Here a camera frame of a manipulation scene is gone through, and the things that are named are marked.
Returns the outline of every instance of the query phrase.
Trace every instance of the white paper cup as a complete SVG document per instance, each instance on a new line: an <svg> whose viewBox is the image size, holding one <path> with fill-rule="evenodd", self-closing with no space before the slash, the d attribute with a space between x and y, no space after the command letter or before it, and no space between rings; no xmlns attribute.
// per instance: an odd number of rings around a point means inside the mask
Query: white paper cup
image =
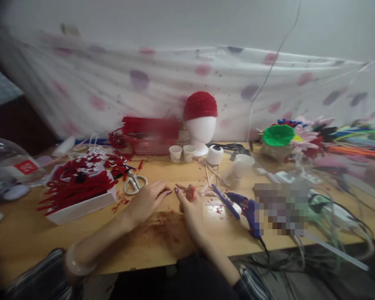
<svg viewBox="0 0 375 300"><path fill-rule="evenodd" d="M233 172L238 178L241 178L251 170L254 163L255 160L251 156L238 154L233 161Z"/></svg>
<svg viewBox="0 0 375 300"><path fill-rule="evenodd" d="M238 154L229 168L226 176L223 177L224 182L230 186L231 189L236 190L240 179L244 177L254 165L255 160L246 154Z"/></svg>
<svg viewBox="0 0 375 300"><path fill-rule="evenodd" d="M195 156L196 147L192 145L186 145L183 147L183 157L185 159L185 162L190 163L193 160L193 157Z"/></svg>
<svg viewBox="0 0 375 300"><path fill-rule="evenodd" d="M178 145L174 145L174 146L169 147L168 150L170 152L171 161L173 163L179 162L180 156L182 154L182 147Z"/></svg>

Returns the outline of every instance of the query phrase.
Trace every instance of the white bangle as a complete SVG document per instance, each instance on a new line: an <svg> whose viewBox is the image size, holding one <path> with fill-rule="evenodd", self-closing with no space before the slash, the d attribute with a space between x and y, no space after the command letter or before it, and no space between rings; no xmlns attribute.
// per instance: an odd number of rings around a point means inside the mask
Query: white bangle
<svg viewBox="0 0 375 300"><path fill-rule="evenodd" d="M67 250L67 254L65 257L65 263L67 265L68 270L76 276L86 276L89 275L95 268L96 265L92 267L84 267L76 263L74 259L74 249L78 243L73 243Z"/></svg>

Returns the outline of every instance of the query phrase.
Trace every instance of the red label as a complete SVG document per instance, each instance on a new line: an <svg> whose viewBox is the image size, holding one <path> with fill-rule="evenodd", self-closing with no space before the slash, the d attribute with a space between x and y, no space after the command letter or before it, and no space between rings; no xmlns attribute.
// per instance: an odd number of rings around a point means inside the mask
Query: red label
<svg viewBox="0 0 375 300"><path fill-rule="evenodd" d="M30 160L20 162L19 164L14 165L22 174L29 175L37 171L39 168Z"/></svg>

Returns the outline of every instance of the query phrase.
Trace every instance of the blue glue gun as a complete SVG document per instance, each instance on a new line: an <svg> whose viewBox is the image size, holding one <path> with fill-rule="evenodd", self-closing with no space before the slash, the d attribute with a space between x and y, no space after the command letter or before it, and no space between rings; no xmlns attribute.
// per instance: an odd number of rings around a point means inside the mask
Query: blue glue gun
<svg viewBox="0 0 375 300"><path fill-rule="evenodd" d="M249 223L249 233L254 238L261 238L261 230L260 230L260 224L255 221L254 212L256 208L256 203L252 199L247 199L247 197L227 192L225 193L229 199L240 206L242 209L242 215L247 218L247 221Z"/></svg>

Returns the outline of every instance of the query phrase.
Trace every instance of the woman's left hand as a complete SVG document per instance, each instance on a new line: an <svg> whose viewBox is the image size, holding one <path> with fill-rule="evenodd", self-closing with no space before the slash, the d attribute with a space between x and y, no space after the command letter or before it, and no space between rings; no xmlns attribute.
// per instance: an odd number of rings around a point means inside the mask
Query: woman's left hand
<svg viewBox="0 0 375 300"><path fill-rule="evenodd" d="M131 229L145 222L158 208L166 196L172 193L164 181L144 186L117 217L127 219Z"/></svg>

